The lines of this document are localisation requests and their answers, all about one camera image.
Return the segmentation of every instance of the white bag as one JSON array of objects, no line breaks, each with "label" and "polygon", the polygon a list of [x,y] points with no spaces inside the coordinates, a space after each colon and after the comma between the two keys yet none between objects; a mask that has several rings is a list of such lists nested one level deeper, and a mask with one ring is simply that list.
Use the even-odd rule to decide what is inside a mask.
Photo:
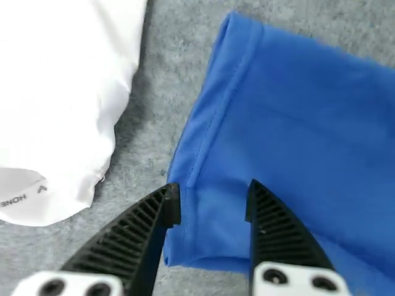
[{"label": "white bag", "polygon": [[0,1],[0,219],[88,208],[138,68],[146,0]]}]

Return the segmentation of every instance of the stitched seam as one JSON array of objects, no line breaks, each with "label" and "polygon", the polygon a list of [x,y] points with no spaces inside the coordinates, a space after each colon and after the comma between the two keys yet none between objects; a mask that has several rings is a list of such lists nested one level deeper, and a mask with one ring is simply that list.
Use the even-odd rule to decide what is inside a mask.
[{"label": "stitched seam", "polygon": [[[246,46],[247,49],[248,49],[248,47],[250,46],[251,39],[252,39],[252,36],[253,36],[253,34],[252,34],[252,33],[253,33],[253,29],[252,29],[252,28],[253,28],[253,27],[252,27],[252,24],[250,24],[249,37],[248,37],[247,46]],[[256,50],[251,54],[251,60],[252,60],[253,57],[255,56],[255,53],[256,53]],[[227,83],[227,85],[225,86],[225,89],[223,90],[223,98],[227,95],[228,89],[229,89],[229,87],[231,86],[231,84],[232,84],[232,82],[233,82],[233,80],[234,80],[236,74],[240,71],[241,66],[244,64],[245,59],[246,59],[246,51],[245,51],[244,54],[242,55],[242,57],[241,57],[241,59],[240,59],[240,63],[239,63],[238,66],[235,68],[235,70],[234,70],[234,72],[232,73],[232,76],[231,76],[229,82]],[[228,94],[228,102],[227,102],[227,103],[225,104],[225,106],[224,106],[225,111],[224,111],[224,113],[223,113],[223,117],[220,119],[220,121],[219,121],[219,123],[218,123],[217,129],[216,129],[215,133],[212,135],[212,138],[210,139],[210,144],[209,144],[209,146],[208,146],[208,148],[207,148],[207,150],[206,150],[205,156],[202,156],[203,159],[202,159],[202,161],[201,161],[201,165],[200,165],[200,168],[199,168],[199,173],[198,173],[198,175],[197,175],[197,177],[196,177],[196,182],[197,182],[197,180],[199,179],[199,177],[200,177],[200,175],[201,175],[201,173],[202,173],[202,168],[204,167],[204,164],[205,164],[205,162],[206,162],[206,159],[207,159],[207,156],[208,156],[208,154],[209,154],[209,151],[210,151],[211,148],[212,148],[212,144],[214,143],[214,141],[215,141],[215,139],[216,139],[216,137],[217,137],[217,135],[218,135],[218,131],[219,131],[219,129],[220,129],[220,127],[221,127],[221,125],[222,125],[222,123],[223,123],[223,121],[224,121],[226,115],[227,115],[226,110],[227,110],[227,108],[229,107],[229,105],[231,104],[232,98],[234,98],[234,95],[235,95],[235,93],[236,93],[236,91],[237,91],[237,86],[243,81],[243,79],[244,79],[244,77],[245,77],[246,72],[248,71],[248,69],[249,69],[249,65],[246,66],[246,69],[245,69],[244,73],[240,76],[240,79],[233,85],[233,90]],[[212,125],[213,122],[214,122],[214,118],[216,118],[216,116],[217,116],[217,113],[218,113],[218,110],[219,110],[219,105],[217,105],[217,107],[216,107],[216,109],[215,109],[215,112],[214,112],[214,114],[213,114],[213,117],[212,117],[212,119],[211,119],[211,121],[210,121],[210,124],[209,124],[207,130],[206,130],[206,134],[207,134],[208,131],[210,130],[210,127],[211,127],[211,125]],[[201,142],[201,145],[199,146],[199,150],[198,150],[198,152],[197,152],[197,155],[200,154],[200,151],[201,151],[203,142],[204,142],[204,140]],[[188,176],[188,182],[189,182],[189,179],[190,179],[192,173],[193,173],[194,171],[196,171],[196,168],[195,168],[196,162],[197,162],[197,158],[195,158],[193,167],[192,167],[191,172],[190,172],[190,174],[189,174],[189,176]],[[195,202],[196,202],[195,209],[198,209],[198,202],[197,202],[196,200],[195,200]],[[194,227],[193,227],[193,228],[194,228],[194,234],[196,234],[196,233],[197,233],[197,228],[198,228],[198,223],[197,223],[196,221],[195,221],[195,223],[194,223]],[[195,241],[195,240],[193,241],[193,248],[192,248],[191,251],[192,251],[193,257],[195,257],[195,256],[196,256],[196,241]]]}]

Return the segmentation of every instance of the gray carpet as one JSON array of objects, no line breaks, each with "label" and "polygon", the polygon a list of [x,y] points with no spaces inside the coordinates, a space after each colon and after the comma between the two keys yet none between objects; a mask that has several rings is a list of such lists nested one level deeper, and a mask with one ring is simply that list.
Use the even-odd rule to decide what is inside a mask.
[{"label": "gray carpet", "polygon": [[[395,66],[393,0],[149,0],[142,64],[117,150],[93,206],[46,228],[0,221],[0,295],[21,278],[57,269],[93,234],[166,179],[199,94],[210,48],[231,10]],[[160,267],[155,295],[247,295],[238,274]]]}]

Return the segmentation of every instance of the blue fabric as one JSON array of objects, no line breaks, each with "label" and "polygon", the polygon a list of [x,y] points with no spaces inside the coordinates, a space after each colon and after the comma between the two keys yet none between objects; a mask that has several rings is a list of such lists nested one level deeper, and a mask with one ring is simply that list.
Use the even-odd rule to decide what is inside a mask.
[{"label": "blue fabric", "polygon": [[171,163],[169,266],[248,272],[252,178],[316,236],[354,292],[395,291],[395,71],[236,13]]}]

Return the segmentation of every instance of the screw hole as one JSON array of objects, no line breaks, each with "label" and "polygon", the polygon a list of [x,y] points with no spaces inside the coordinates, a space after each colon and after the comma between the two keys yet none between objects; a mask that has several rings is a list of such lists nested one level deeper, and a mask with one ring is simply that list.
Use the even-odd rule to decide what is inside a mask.
[{"label": "screw hole", "polygon": [[268,269],[264,272],[264,280],[274,284],[286,284],[288,279],[285,274],[277,269]]},{"label": "screw hole", "polygon": [[39,296],[58,296],[63,292],[64,286],[62,280],[53,279],[41,288]]},{"label": "screw hole", "polygon": [[89,288],[86,296],[109,296],[111,293],[111,288],[104,283],[95,284]]},{"label": "screw hole", "polygon": [[313,286],[327,291],[336,291],[338,289],[331,280],[321,276],[315,277],[313,279]]}]

